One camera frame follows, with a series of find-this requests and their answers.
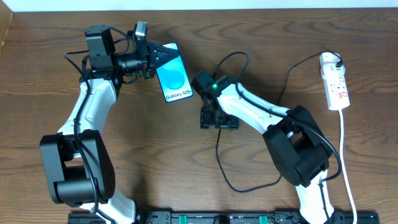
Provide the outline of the blue Galaxy smartphone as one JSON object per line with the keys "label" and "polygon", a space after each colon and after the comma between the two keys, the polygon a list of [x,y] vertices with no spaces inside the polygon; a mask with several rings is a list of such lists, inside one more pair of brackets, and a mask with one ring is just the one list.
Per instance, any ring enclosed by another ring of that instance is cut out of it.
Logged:
{"label": "blue Galaxy smartphone", "polygon": [[193,96],[193,89],[179,55],[156,69],[166,103],[173,103]]}

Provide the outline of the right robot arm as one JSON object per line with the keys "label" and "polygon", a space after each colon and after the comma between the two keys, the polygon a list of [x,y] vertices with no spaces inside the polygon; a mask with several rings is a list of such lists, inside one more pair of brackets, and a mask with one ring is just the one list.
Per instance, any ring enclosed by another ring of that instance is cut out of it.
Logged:
{"label": "right robot arm", "polygon": [[301,216],[309,223],[331,223],[334,208],[326,182],[339,173],[329,177],[327,171],[330,157],[339,154],[308,109],[274,105],[229,76],[217,80],[206,71],[196,74],[192,87],[204,102],[202,129],[238,129],[240,121],[250,125],[262,134],[280,176],[295,186]]}

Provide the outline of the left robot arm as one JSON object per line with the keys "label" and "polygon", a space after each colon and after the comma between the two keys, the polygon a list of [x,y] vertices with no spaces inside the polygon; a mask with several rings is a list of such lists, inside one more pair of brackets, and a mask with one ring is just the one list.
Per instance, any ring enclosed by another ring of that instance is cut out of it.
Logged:
{"label": "left robot arm", "polygon": [[88,210],[105,223],[145,223],[135,201],[116,188],[114,167],[102,139],[106,118],[124,77],[152,78],[156,69],[177,58],[178,50],[147,41],[147,23],[139,21],[124,40],[133,50],[117,52],[107,25],[85,29],[87,50],[81,65],[80,95],[65,124],[40,141],[40,154],[52,200]]}

